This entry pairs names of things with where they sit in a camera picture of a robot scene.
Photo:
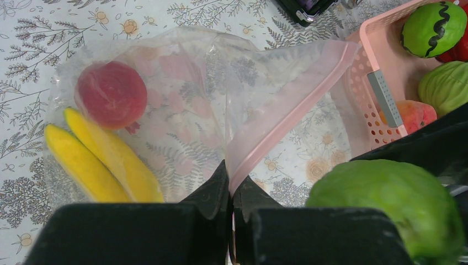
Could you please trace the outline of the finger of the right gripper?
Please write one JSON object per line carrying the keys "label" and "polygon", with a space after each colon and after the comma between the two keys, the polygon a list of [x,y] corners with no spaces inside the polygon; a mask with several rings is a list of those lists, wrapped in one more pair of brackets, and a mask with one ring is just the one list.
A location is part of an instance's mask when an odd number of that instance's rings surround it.
{"label": "finger of the right gripper", "polygon": [[444,183],[467,183],[467,104],[424,128],[352,160],[386,159],[420,166]]}

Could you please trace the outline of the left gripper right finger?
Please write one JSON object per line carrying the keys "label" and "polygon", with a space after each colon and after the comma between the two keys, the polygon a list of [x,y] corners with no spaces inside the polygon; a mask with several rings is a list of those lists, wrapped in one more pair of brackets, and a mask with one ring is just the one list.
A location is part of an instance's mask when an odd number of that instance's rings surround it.
{"label": "left gripper right finger", "polygon": [[238,264],[411,264],[391,220],[370,208],[286,208],[251,178],[232,197]]}

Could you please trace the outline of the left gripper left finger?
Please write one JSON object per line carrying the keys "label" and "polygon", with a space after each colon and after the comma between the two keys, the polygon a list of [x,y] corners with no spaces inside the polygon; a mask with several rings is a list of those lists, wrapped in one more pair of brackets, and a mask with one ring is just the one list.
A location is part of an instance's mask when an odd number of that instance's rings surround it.
{"label": "left gripper left finger", "polygon": [[226,166],[179,203],[79,203],[55,211],[26,264],[225,264]]}

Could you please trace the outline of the green toy custard apple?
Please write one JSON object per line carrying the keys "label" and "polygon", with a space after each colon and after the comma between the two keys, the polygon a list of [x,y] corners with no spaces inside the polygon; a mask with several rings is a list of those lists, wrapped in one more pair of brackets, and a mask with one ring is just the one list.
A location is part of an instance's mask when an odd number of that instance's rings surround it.
{"label": "green toy custard apple", "polygon": [[336,165],[310,190],[306,207],[383,211],[415,264],[458,264],[466,236],[455,198],[422,167],[392,160]]}

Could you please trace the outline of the pink plastic basket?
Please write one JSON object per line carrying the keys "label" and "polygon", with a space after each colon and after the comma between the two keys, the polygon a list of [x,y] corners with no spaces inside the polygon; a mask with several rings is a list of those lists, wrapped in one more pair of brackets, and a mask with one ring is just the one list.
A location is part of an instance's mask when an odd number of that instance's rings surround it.
{"label": "pink plastic basket", "polygon": [[[408,17],[420,6],[440,1],[409,1],[366,20],[349,40],[360,45],[344,76],[345,95],[356,107],[359,119],[343,114],[352,156],[389,144],[407,131],[396,102],[421,102],[418,85],[423,76],[447,63],[436,57],[420,58],[403,49],[400,33]],[[448,1],[459,6],[466,1]]]}

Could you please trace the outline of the yellow toy bananas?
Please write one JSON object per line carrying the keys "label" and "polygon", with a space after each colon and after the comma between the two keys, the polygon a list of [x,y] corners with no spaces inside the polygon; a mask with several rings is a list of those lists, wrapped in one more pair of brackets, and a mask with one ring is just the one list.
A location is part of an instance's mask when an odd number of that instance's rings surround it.
{"label": "yellow toy bananas", "polygon": [[161,186],[131,147],[73,108],[49,108],[44,130],[48,184],[71,181],[95,202],[162,203]]}

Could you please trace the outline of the clear pink zip bag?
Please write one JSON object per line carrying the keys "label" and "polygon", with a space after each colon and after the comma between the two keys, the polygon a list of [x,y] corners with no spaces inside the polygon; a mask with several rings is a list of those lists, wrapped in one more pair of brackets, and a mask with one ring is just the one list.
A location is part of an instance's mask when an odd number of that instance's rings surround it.
{"label": "clear pink zip bag", "polygon": [[[301,206],[312,185],[352,157],[344,76],[360,45],[341,40],[259,50],[239,36],[177,27],[144,40],[96,41],[54,74],[49,108],[73,107],[81,72],[119,61],[135,69],[147,105],[135,134],[110,130],[179,202],[221,162],[234,191],[251,179],[284,206]],[[51,207],[95,202],[71,181],[48,184]]]}

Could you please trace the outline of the red toy pomegranate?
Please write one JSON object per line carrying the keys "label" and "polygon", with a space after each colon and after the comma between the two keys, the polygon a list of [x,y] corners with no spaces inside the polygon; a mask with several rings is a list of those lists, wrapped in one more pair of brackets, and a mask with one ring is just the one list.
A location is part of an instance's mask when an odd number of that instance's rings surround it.
{"label": "red toy pomegranate", "polygon": [[132,67],[119,61],[93,63],[80,74],[74,100],[99,126],[135,134],[147,105],[146,85]]}

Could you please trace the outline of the black poker chip case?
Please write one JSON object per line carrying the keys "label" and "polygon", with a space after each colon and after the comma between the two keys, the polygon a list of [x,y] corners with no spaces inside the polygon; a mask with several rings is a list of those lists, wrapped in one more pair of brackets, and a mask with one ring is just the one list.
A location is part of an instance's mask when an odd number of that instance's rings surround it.
{"label": "black poker chip case", "polygon": [[357,7],[361,0],[276,0],[275,3],[292,19],[295,23],[308,27],[319,16],[332,8],[342,5],[344,8],[353,9]]}

